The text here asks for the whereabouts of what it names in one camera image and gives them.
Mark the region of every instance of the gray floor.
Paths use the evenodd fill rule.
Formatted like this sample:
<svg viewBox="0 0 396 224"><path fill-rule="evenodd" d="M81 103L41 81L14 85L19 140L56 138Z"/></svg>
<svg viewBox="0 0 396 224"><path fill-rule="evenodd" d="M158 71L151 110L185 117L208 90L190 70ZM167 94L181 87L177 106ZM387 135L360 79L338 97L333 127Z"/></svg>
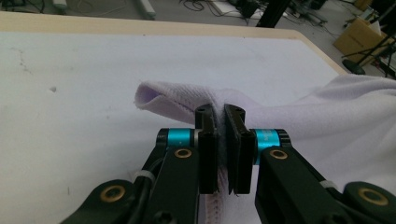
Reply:
<svg viewBox="0 0 396 224"><path fill-rule="evenodd" d="M41 7L41 0L30 0L37 7ZM44 13L59 14L60 11L53 7L52 0L44 0L46 7ZM214 8L212 11L206 2L202 2L205 7L201 11L187 9L183 2L178 0L149 0L156 11L156 21L182 21L207 24L224 24L235 26L256 26L257 20L246 21L241 18L215 16L218 13ZM66 0L69 9L65 11L66 16L93 16L127 20L149 20L143 13L137 0ZM37 11L29 5L20 9ZM324 6L317 11L329 22L324 27L317 26L316 23L295 18L289 13L278 22L277 29L292 29L301 32L323 52L325 52L335 62L342 65L343 54L336 49L332 43L344 31L344 24L347 20L355 18L361 13L358 9L345 2L338 0L328 0ZM384 74L374 66L367 64L364 67L370 76L382 77Z"/></svg>

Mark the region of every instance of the black stand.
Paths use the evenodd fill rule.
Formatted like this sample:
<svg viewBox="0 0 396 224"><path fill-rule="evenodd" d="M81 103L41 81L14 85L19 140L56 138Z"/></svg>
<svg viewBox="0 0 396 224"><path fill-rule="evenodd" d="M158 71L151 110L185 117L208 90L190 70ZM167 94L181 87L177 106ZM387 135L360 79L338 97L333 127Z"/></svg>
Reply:
<svg viewBox="0 0 396 224"><path fill-rule="evenodd" d="M384 69L384 71L385 71L385 77L387 77L388 74L392 75L393 77L396 77L395 74L394 74L394 72L391 73L392 69L390 68L390 62L391 62L391 60L392 60L392 54L393 54L393 52L395 51L395 49L394 49L393 46L394 46L394 42L393 42L392 47L389 48L389 51L388 51L388 54L389 54L389 57L388 57L388 64L384 64L384 65L385 65L385 68L384 68L384 66L383 66L383 63L382 63L381 61L379 62L379 66L380 66L382 69Z"/></svg>
<svg viewBox="0 0 396 224"><path fill-rule="evenodd" d="M388 48L391 48L395 44L395 41L393 41L389 45L384 45L384 43L386 43L394 35L396 35L396 25L392 25L392 27L390 27L389 35L387 37L385 37L381 42L379 42L372 49L366 49L366 50L363 50L363 51L359 51L359 52L348 54L348 55L344 56L344 57L348 57L348 56L355 55L355 54L363 54L363 52L369 51L357 63L352 62L349 59L343 60L344 67L347 70L349 70L351 73L353 73L353 74L365 75L366 73L365 73L364 69L361 67L361 63L364 62L369 56L373 56L373 52L376 51L377 49L382 48L384 46L388 46Z"/></svg>
<svg viewBox="0 0 396 224"><path fill-rule="evenodd" d="M270 0L256 27L275 28L291 0Z"/></svg>

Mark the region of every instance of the black cable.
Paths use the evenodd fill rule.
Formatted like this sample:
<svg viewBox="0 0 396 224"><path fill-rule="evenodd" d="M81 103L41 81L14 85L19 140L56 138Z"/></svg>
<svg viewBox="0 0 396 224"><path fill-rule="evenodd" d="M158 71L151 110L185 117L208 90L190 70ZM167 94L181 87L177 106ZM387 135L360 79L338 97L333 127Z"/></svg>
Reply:
<svg viewBox="0 0 396 224"><path fill-rule="evenodd" d="M36 4L33 4L30 0L26 0L26 2L29 3L35 9L37 9L39 12L41 12L40 8Z"/></svg>
<svg viewBox="0 0 396 224"><path fill-rule="evenodd" d="M29 5L31 5L32 7L34 7L35 9L38 10L39 13L44 14L44 8L46 6L44 0L41 0L41 8L39 8L37 5L39 4L34 4L33 2L31 2L30 0L26 0L27 3L29 3Z"/></svg>
<svg viewBox="0 0 396 224"><path fill-rule="evenodd" d="M136 183L140 188L138 188L136 193L136 207L133 208L133 212L130 215L127 224L142 223L143 215L149 202L151 180L147 177L139 176L134 183Z"/></svg>
<svg viewBox="0 0 396 224"><path fill-rule="evenodd" d="M148 168L152 174L157 174L156 170L158 170L163 164L163 158L160 158L154 161ZM134 186L136 187L135 197L136 207L132 208L132 214L129 217L127 224L138 224L143 220L143 215L147 204L149 202L149 195L151 192L151 179L144 176L139 176L134 182Z"/></svg>
<svg viewBox="0 0 396 224"><path fill-rule="evenodd" d="M41 14L44 14L44 8L46 7L46 3L45 3L44 0L41 0L41 3L42 3L42 6L41 6L40 13L41 13Z"/></svg>
<svg viewBox="0 0 396 224"><path fill-rule="evenodd" d="M189 6L187 5L187 3L191 3L192 6L195 7L195 8L189 7ZM191 10L191 11L202 11L202 10L205 9L204 5L202 5L202 3L200 3L200 2L197 1L197 0L185 0L185 1L183 2L183 6L186 7L187 9Z"/></svg>
<svg viewBox="0 0 396 224"><path fill-rule="evenodd" d="M295 15L289 14L289 13L288 13L288 15L291 15L291 16L293 16L294 18L296 18L298 21L300 21L300 22L293 21L293 20L291 20L291 19L285 17L286 20L291 21L291 22L293 22L293 23L295 23L295 24L301 25L301 24L304 24L304 23L306 23L307 21L309 21L309 25L311 25L312 27L321 27L323 31L325 31L326 33L328 33L329 35L331 35L333 38L337 38L337 37L339 36L339 35L337 35L337 34L332 33L331 31L329 31L329 29L328 29L326 26L320 25L320 23L314 24L311 20L302 20L302 19L296 17Z"/></svg>
<svg viewBox="0 0 396 224"><path fill-rule="evenodd" d="M210 10L210 12L214 15L214 16L216 16L216 17L223 17L223 16L226 16L227 14L229 14L229 13L232 13L232 12L239 12L238 10L235 10L235 11L229 11L229 12L225 12L225 13L223 13L223 14L216 14L213 10L212 10L212 7L210 6L210 4L207 2L207 1L205 1L206 2L206 4L207 4L207 6L209 7L209 10Z"/></svg>

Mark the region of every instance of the white towel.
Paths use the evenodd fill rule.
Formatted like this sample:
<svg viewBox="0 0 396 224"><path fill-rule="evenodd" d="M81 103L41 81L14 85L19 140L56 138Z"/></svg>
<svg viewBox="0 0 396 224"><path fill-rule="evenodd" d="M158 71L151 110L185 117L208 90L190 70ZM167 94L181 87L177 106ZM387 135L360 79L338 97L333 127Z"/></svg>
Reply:
<svg viewBox="0 0 396 224"><path fill-rule="evenodd" d="M282 106L260 105L239 91L148 81L137 89L135 104L190 124L197 106L212 104L220 132L224 131L223 105L238 105L247 112L249 129L285 129L293 146L340 190L348 182L366 181L396 195L393 80L340 76L304 99ZM224 143L220 144L220 155L220 164L224 164ZM220 193L206 196L206 223L260 223L254 207L257 168L253 170L251 193L239 197L228 195L227 173L224 167L219 168Z"/></svg>

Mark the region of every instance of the white fabric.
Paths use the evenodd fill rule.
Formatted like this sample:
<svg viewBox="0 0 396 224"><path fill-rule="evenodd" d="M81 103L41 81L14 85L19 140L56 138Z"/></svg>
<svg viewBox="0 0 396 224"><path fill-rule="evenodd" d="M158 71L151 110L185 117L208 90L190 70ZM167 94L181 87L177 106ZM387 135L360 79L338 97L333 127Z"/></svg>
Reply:
<svg viewBox="0 0 396 224"><path fill-rule="evenodd" d="M293 146L339 189L351 181L366 181L396 194L393 80L340 76L304 99L282 106L260 105L239 91L166 82L143 82L135 95L138 108L191 124L193 110L208 103L216 109L220 132L223 105L238 105L247 111L248 128L285 129ZM226 170L220 167L220 193L206 196L206 223L260 223L254 207L257 173L255 166L251 193L237 197L228 195Z"/></svg>

